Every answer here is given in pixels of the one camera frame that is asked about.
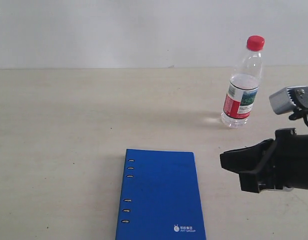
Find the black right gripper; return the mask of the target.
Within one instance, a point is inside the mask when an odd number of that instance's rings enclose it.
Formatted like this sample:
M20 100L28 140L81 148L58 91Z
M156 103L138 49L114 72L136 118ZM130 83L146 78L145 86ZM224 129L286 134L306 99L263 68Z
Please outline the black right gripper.
M240 173L240 188L244 192L308 190L308 134L298 134L296 128L280 128L260 143L228 150L219 155L224 170ZM266 162L265 180L259 181L251 171L274 145Z

